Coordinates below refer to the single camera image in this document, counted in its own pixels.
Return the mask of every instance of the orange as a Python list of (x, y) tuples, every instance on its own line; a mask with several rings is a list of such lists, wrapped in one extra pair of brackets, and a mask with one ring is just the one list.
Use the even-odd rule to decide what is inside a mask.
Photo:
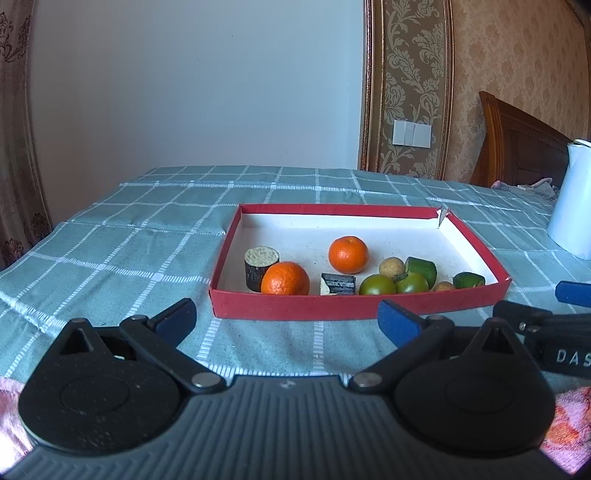
[(272, 295), (308, 295), (310, 279), (306, 271), (294, 262), (271, 265), (262, 278), (261, 293)]
[(368, 246), (356, 236), (337, 238), (329, 248), (330, 264), (337, 272), (346, 275), (361, 272), (368, 259)]

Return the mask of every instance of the small round fruit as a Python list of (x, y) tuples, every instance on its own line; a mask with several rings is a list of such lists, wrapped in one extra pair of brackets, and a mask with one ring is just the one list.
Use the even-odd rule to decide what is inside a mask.
[(462, 272), (453, 277), (453, 286), (456, 288), (480, 287), (485, 283), (485, 278), (474, 272)]
[(261, 282), (261, 293), (270, 295), (308, 295), (310, 278), (295, 262), (271, 265)]
[(432, 288), (435, 285), (435, 280), (437, 278), (437, 267), (430, 260), (408, 257), (405, 266), (408, 273), (420, 273), (423, 277), (425, 277), (429, 288)]
[(361, 282), (359, 295), (390, 295), (396, 293), (396, 284), (386, 275), (376, 273)]
[(410, 272), (396, 283), (396, 293), (422, 293), (429, 291), (429, 284), (420, 273)]
[(369, 259), (367, 245), (356, 236), (343, 236), (332, 242), (329, 262), (340, 273), (353, 275), (363, 270)]
[(380, 263), (379, 272), (396, 281), (404, 273), (404, 262), (398, 257), (387, 258)]
[(448, 281), (441, 281), (439, 283), (436, 283), (435, 286), (433, 287), (433, 291), (447, 291), (447, 290), (455, 290), (456, 288), (453, 286), (452, 283), (449, 283)]

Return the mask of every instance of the teal tablecloth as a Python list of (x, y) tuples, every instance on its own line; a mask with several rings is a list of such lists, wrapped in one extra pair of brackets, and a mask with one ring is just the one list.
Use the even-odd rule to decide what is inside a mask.
[[(514, 281), (508, 298), (555, 312), (560, 280), (591, 281), (591, 262), (558, 247), (545, 232), (551, 205), (467, 184), (352, 170), (286, 167), (157, 168), (59, 224), (0, 272), (0, 375), (26, 381), (72, 317), (117, 325), (154, 315), (182, 297), (198, 306), (181, 350), (234, 374), (347, 376), (394, 346), (375, 320), (254, 322), (219, 320), (207, 295), (218, 250), (240, 203), (446, 205), (493, 250)], [(491, 308), (455, 312), (479, 325)], [(571, 386), (553, 378), (557, 390)]]

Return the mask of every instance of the curtain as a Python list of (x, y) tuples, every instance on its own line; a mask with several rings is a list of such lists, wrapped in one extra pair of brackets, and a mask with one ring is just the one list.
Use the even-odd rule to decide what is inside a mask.
[(34, 0), (0, 0), (0, 270), (51, 232), (27, 98)]

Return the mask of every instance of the light switch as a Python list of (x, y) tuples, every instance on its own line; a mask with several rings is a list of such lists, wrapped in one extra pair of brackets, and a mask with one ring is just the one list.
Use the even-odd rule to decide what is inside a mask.
[(394, 121), (394, 133), (392, 134), (392, 145), (404, 145), (404, 132), (406, 131), (405, 120)]
[(431, 147), (431, 125), (414, 124), (413, 147)]
[(404, 129), (404, 144), (409, 147), (413, 144), (415, 126), (416, 124), (412, 122), (407, 122), (406, 127)]

